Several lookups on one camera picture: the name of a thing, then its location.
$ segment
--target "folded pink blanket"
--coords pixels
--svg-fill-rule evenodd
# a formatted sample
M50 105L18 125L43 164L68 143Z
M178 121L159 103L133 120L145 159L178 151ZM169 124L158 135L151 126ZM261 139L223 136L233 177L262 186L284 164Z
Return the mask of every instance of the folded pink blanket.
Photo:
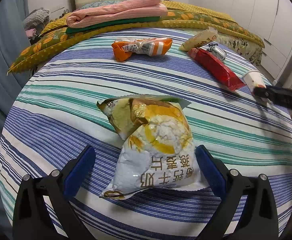
M160 4L160 0L127 0L73 12L66 22L69 27L84 28L113 20L164 16L167 12L167 8Z

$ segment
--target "barcode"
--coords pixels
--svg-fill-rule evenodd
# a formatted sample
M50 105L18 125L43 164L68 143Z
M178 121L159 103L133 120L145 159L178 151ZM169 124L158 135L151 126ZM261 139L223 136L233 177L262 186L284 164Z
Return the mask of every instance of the barcode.
M142 51L145 53L145 54L149 54L149 51L150 51L150 48L151 48L151 43L147 43L147 44L144 44L142 46Z

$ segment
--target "paper cup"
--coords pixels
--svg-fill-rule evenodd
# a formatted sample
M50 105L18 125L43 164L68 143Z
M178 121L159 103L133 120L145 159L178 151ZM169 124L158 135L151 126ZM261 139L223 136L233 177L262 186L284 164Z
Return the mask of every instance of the paper cup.
M252 95L254 95L255 87L264 87L266 88L264 81L262 80L261 73L257 70L248 71L243 75L243 79L247 86L249 87Z

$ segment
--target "drawer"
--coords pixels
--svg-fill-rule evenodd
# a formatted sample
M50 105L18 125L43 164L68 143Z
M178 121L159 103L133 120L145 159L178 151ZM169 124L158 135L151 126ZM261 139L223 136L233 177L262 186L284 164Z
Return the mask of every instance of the drawer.
M263 52L270 57L280 68L282 68L287 60L287 58L271 43L264 39L265 49Z
M281 71L280 67L273 60L271 60L271 58L267 56L265 53L262 54L261 64L262 67L265 68L268 71L268 73L270 73L273 76L273 78L276 78Z

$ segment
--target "red wrapper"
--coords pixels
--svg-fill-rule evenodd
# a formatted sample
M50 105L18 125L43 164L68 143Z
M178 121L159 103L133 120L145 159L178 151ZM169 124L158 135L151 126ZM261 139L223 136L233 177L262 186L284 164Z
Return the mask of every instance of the red wrapper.
M211 72L213 76L223 85L227 86L230 91L246 86L229 67L210 52L204 49L193 48L188 51L188 55Z

